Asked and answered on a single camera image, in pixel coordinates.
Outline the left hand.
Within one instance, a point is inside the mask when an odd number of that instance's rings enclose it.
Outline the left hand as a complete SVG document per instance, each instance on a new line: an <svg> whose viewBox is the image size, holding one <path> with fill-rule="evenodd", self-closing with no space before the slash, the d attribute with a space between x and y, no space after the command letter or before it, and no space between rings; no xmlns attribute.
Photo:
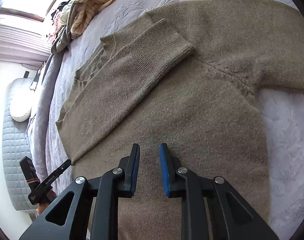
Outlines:
<svg viewBox="0 0 304 240"><path fill-rule="evenodd" d="M50 199L53 201L57 197L57 194L54 191L50 191L47 194L47 196L50 197ZM40 216L40 214L49 206L49 204L50 204L50 202L49 203L41 203L41 204L38 205L37 217Z"/></svg>

